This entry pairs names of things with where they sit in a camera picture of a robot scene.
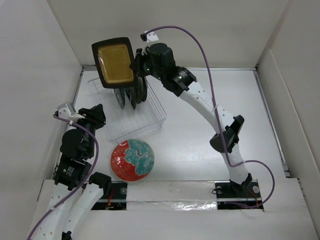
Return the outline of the round brown-rimmed beige plate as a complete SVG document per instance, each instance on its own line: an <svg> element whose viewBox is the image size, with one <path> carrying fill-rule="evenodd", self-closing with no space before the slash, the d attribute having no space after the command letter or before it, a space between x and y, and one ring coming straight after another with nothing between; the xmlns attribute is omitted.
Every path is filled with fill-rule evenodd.
<svg viewBox="0 0 320 240"><path fill-rule="evenodd" d="M142 102L145 102L148 96L148 85L145 77L141 78L142 80Z"/></svg>

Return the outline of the square black yellow plate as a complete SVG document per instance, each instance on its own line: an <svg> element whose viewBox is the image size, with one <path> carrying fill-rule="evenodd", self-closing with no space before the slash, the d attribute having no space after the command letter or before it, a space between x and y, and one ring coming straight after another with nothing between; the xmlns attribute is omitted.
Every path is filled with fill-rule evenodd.
<svg viewBox="0 0 320 240"><path fill-rule="evenodd" d="M131 88L138 85L138 77L130 68L134 54L128 37L98 41L91 45L91 49L104 88Z"/></svg>

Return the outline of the square black floral plate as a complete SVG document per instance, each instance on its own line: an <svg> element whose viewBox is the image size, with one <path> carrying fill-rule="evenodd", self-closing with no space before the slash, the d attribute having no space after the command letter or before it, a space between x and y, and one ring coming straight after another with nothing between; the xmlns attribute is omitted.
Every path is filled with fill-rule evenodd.
<svg viewBox="0 0 320 240"><path fill-rule="evenodd" d="M137 96L136 96L136 90L134 87L128 87L126 88L126 95L129 99L130 105L135 110L137 106Z"/></svg>

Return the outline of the round red teal floral plate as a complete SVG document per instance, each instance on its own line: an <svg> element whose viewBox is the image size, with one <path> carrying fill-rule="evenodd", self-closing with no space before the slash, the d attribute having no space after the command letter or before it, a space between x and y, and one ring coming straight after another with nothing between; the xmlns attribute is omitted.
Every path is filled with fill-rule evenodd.
<svg viewBox="0 0 320 240"><path fill-rule="evenodd" d="M119 143L111 153L110 168L124 182L137 182L148 176L155 164L152 147L140 139Z"/></svg>

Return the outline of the round beige tree-pattern plate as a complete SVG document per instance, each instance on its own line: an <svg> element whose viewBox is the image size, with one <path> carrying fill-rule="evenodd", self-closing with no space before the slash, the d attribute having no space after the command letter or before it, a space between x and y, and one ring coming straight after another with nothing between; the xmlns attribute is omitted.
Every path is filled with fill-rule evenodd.
<svg viewBox="0 0 320 240"><path fill-rule="evenodd" d="M136 86L135 87L135 94L136 94L136 104L140 104L143 99L143 87L142 86Z"/></svg>

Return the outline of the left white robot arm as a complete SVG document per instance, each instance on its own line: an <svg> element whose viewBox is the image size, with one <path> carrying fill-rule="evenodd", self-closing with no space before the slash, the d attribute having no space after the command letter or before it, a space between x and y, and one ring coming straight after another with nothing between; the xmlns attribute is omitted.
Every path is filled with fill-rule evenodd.
<svg viewBox="0 0 320 240"><path fill-rule="evenodd" d="M100 152L96 131L106 124L102 104L75 110L66 102L53 118L71 128L62 136L46 213L30 231L29 240L74 240L95 203L112 191L111 177L93 171Z"/></svg>

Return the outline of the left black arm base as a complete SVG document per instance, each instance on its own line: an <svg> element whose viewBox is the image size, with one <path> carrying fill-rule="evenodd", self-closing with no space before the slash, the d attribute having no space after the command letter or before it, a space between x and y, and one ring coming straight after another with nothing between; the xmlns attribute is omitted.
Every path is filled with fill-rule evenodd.
<svg viewBox="0 0 320 240"><path fill-rule="evenodd" d="M123 181L115 181L111 184L108 195L102 196L91 208L93 211L122 211L127 209L128 184Z"/></svg>

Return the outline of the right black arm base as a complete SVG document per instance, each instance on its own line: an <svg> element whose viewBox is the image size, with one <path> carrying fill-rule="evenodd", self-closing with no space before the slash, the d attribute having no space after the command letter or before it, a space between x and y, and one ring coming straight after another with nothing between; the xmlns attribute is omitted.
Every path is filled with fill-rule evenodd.
<svg viewBox="0 0 320 240"><path fill-rule="evenodd" d="M216 196L218 210L240 210L246 209L233 203L247 206L254 206L255 209L263 210L262 197L257 181L253 181L243 193L235 193L228 181L218 181L214 183L211 193Z"/></svg>

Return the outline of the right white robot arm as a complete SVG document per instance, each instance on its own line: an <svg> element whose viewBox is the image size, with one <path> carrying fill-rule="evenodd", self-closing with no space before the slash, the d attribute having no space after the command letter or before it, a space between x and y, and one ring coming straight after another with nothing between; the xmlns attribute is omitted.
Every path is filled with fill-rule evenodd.
<svg viewBox="0 0 320 240"><path fill-rule="evenodd" d="M138 77L158 79L167 91L190 104L207 120L215 131L209 143L224 159L232 193L237 197L246 194L252 175L244 166L239 148L244 118L233 116L218 106L188 69L176 65L172 49L164 43L138 48L130 68Z"/></svg>

